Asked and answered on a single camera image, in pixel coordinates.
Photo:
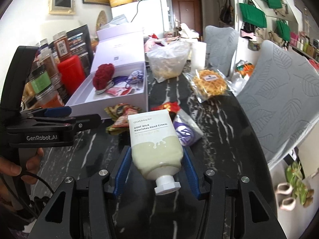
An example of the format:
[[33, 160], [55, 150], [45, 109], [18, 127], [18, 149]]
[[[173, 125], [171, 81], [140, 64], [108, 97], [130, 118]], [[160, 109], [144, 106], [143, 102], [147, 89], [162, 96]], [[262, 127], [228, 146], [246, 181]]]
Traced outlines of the white hand cream tube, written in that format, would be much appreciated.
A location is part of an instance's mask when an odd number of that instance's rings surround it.
[[166, 195], [181, 188], [174, 175], [182, 167], [183, 147], [168, 110], [128, 116], [131, 154], [142, 176], [154, 181], [156, 195]]

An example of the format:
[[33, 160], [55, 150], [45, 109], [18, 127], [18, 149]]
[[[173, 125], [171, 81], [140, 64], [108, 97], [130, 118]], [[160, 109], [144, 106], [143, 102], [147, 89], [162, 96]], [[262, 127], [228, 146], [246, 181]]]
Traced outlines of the orange label jar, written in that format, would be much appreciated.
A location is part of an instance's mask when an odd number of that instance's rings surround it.
[[48, 87], [46, 90], [37, 94], [35, 97], [40, 106], [44, 109], [64, 106], [59, 93], [53, 86]]

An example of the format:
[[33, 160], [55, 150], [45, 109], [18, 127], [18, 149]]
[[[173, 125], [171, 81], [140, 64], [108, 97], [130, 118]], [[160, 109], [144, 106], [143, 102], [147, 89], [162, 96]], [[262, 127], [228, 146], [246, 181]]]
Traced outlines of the green label jar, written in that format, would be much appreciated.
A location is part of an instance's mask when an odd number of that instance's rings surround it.
[[51, 79], [44, 66], [33, 70], [29, 75], [29, 79], [35, 94], [40, 94], [51, 85]]

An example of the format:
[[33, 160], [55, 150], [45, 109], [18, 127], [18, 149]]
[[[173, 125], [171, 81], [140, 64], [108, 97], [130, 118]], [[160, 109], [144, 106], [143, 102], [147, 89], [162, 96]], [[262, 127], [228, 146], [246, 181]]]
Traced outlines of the peanut snack bag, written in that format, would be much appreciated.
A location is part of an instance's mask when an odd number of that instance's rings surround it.
[[115, 106], [106, 107], [104, 111], [114, 122], [106, 128], [106, 131], [111, 135], [117, 135], [129, 130], [128, 116], [139, 114], [142, 112], [142, 109], [130, 104], [117, 104]]

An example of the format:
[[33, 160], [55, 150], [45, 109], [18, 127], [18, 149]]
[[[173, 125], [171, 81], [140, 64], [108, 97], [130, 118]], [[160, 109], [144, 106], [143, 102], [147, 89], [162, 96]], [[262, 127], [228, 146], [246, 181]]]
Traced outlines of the red canister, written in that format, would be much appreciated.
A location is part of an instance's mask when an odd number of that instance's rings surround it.
[[60, 62], [57, 68], [61, 74], [61, 81], [68, 95], [72, 96], [86, 78], [80, 58], [78, 55], [73, 55]]

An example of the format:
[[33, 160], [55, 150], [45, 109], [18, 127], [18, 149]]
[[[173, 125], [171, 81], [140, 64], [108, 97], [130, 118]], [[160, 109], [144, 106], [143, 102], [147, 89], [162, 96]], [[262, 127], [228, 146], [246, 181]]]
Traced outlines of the white open gift box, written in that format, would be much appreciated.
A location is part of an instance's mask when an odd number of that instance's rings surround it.
[[134, 23], [102, 29], [89, 76], [74, 92], [67, 106], [73, 117], [99, 114], [118, 104], [148, 110], [147, 71], [143, 31]]

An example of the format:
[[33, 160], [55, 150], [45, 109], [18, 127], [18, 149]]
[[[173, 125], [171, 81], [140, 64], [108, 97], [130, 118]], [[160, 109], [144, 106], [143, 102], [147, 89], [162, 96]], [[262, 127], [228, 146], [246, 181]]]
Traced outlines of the black printed box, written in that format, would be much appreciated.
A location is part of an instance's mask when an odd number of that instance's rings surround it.
[[88, 26], [85, 24], [68, 31], [67, 38], [71, 53], [79, 57], [87, 77], [90, 74], [94, 58]]

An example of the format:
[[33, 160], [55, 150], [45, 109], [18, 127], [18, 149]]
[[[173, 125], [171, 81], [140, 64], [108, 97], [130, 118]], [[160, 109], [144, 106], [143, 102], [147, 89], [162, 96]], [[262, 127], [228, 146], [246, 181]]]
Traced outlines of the white purple snack packet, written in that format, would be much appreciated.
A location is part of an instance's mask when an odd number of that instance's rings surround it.
[[191, 146], [204, 134], [195, 121], [183, 109], [180, 109], [172, 122], [182, 146]]

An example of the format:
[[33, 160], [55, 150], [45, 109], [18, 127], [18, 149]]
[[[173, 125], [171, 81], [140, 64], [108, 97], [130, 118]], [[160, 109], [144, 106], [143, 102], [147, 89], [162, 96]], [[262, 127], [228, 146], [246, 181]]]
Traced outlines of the plastic bag with container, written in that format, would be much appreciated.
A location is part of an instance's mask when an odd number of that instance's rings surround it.
[[165, 46], [154, 46], [147, 57], [153, 77], [158, 83], [178, 77], [185, 66], [191, 50], [191, 43], [171, 42]]

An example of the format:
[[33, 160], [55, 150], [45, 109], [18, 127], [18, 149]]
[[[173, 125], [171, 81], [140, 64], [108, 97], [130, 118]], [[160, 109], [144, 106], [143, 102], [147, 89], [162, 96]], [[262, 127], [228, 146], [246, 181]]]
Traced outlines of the near grey leaf chair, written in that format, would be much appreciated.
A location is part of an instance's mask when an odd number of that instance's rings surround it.
[[318, 122], [318, 73], [305, 57], [265, 40], [237, 100], [273, 168]]

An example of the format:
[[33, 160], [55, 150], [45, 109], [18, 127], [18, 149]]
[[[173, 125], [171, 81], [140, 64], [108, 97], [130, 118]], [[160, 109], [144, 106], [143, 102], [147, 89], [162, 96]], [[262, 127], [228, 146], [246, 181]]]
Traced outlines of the grey leaf chair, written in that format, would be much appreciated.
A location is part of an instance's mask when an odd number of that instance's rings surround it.
[[318, 73], [305, 57], [265, 40], [237, 100], [273, 168], [318, 122]]
[[230, 74], [231, 63], [237, 49], [239, 32], [232, 27], [206, 26], [204, 30], [207, 66], [216, 68], [226, 77]]

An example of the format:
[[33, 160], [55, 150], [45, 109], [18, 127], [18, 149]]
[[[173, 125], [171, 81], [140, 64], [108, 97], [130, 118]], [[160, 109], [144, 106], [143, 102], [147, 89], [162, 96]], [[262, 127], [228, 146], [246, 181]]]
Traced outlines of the white mini fridge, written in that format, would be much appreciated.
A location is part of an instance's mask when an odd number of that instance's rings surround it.
[[164, 33], [170, 30], [169, 7], [166, 0], [145, 0], [132, 2], [111, 9], [112, 16], [124, 15], [128, 22], [137, 24], [144, 37], [155, 34], [163, 38]]

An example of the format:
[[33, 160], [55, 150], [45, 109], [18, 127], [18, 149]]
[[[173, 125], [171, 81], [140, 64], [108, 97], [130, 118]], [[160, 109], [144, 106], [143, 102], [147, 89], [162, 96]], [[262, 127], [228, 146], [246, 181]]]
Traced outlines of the wrapped waffle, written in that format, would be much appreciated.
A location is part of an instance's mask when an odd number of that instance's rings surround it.
[[203, 103], [216, 96], [227, 96], [233, 92], [230, 82], [224, 74], [215, 69], [196, 69], [183, 73], [199, 103]]

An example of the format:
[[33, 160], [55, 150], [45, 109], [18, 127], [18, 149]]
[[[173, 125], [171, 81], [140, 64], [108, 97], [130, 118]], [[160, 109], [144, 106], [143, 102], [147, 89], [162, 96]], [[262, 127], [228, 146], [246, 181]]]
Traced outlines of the brown door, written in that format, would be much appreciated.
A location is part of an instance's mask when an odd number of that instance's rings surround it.
[[196, 31], [202, 40], [202, 0], [171, 0], [171, 4], [174, 27], [181, 28], [181, 24], [185, 23], [189, 29]]

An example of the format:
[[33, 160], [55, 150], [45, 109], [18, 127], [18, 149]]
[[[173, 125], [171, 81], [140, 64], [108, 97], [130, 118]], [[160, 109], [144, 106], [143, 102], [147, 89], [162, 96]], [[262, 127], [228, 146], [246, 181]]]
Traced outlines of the green tote bag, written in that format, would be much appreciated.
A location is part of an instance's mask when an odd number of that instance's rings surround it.
[[267, 27], [266, 15], [262, 10], [246, 3], [239, 3], [239, 8], [241, 10], [243, 22], [259, 28]]

